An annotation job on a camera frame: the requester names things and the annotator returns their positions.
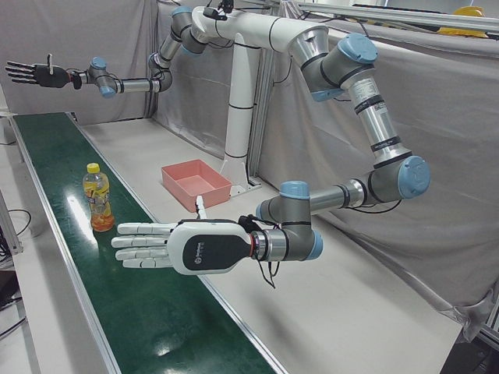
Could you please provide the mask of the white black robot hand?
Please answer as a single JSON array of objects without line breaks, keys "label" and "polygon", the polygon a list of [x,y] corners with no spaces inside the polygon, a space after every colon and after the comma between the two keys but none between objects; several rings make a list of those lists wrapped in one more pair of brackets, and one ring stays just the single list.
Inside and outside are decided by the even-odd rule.
[{"label": "white black robot hand", "polygon": [[177,223],[124,223],[111,240],[115,258],[125,268],[171,267],[184,275],[227,273],[252,256],[253,240],[234,221],[210,220],[203,198],[196,198],[197,218]]}]

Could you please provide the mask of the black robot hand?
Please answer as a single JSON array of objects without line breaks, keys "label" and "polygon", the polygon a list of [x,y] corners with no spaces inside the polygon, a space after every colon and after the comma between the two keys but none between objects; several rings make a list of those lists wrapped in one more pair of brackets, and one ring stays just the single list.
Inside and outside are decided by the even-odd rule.
[{"label": "black robot hand", "polygon": [[53,55],[47,56],[44,64],[23,64],[6,62],[5,70],[14,83],[33,84],[42,87],[62,88],[72,81],[71,74],[53,64]]}]

